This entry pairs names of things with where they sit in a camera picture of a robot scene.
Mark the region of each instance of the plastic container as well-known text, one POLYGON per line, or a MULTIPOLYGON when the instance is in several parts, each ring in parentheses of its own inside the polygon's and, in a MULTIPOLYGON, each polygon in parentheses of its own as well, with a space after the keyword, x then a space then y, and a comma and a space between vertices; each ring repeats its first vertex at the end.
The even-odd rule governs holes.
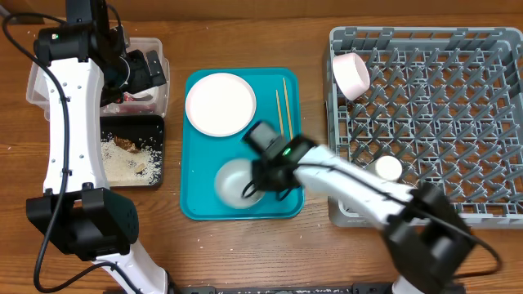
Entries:
MULTIPOLYGON (((129 95, 122 104, 110 104, 103 107, 100 116, 129 115, 129 114, 156 114, 165 117, 169 102, 170 71, 169 62, 163 56, 163 45, 157 38, 131 38, 131 46, 127 51, 139 49, 144 54, 151 50, 158 52, 160 64, 167 80, 165 85, 154 87, 147 91, 129 95)), ((38 105, 44 110, 44 118, 49 120, 49 99, 47 97, 47 84, 43 77, 43 71, 36 65, 31 66, 29 82, 27 85, 26 99, 29 103, 38 105)))
MULTIPOLYGON (((361 167, 398 158, 400 182, 438 185, 473 227, 523 228, 521 48, 513 28, 334 28, 324 57, 329 146, 361 167), (331 68, 349 52, 370 71, 354 101, 331 68)), ((369 225, 333 199, 329 216, 369 225)))

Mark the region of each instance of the black tray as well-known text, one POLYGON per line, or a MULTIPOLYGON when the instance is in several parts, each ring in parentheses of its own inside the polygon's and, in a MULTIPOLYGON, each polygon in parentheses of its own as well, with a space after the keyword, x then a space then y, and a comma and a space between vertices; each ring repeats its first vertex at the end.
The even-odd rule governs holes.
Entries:
POLYGON ((165 154, 165 124, 159 115, 126 115, 100 118, 101 140, 108 140, 110 135, 131 140, 141 148, 149 146, 160 151, 155 159, 160 161, 159 180, 153 185, 131 185, 122 187, 159 187, 163 183, 163 158, 165 154))

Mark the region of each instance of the white bowl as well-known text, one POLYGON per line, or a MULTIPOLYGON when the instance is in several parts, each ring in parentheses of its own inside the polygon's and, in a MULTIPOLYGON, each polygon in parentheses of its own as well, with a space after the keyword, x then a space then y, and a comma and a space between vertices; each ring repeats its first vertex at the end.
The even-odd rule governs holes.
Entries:
MULTIPOLYGON (((245 158, 233 159, 224 164, 214 180, 214 189, 218 196, 229 207, 236 209, 249 208, 263 198, 265 192, 257 191, 249 198, 242 198, 245 186, 253 179, 251 161, 245 158)), ((253 191, 249 187, 246 194, 253 191)))

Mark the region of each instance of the white plate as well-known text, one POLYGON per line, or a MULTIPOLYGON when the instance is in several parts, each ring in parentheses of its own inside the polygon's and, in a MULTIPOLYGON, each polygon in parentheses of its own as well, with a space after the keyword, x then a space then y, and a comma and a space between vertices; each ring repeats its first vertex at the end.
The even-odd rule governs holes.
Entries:
POLYGON ((245 80, 230 73, 210 74, 187 94, 187 118, 205 135, 234 135, 251 122, 255 112, 253 89, 245 80))

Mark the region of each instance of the white cup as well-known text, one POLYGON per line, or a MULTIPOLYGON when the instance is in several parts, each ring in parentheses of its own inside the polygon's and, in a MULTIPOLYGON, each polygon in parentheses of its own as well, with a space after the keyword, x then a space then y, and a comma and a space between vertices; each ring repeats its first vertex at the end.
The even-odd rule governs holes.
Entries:
POLYGON ((370 87, 367 65, 355 53, 333 58, 333 73, 336 84, 348 100, 354 100, 370 87))

